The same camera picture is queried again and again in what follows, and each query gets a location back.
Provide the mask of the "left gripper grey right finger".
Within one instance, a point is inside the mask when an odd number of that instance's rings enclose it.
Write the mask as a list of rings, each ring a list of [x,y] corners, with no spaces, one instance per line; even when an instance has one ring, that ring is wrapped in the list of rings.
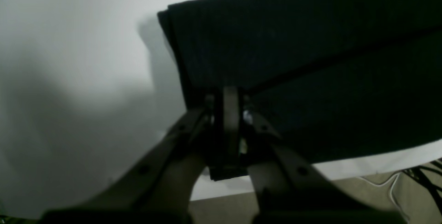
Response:
[[[254,224],[404,224],[349,197],[297,152],[237,87],[223,88],[223,130],[228,158],[247,169],[259,213]]]

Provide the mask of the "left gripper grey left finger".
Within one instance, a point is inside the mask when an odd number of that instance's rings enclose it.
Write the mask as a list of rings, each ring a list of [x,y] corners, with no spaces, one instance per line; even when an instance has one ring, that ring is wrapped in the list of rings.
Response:
[[[47,212],[43,224],[191,224],[188,205],[206,166],[216,96],[187,111],[166,137],[109,189],[72,208]]]

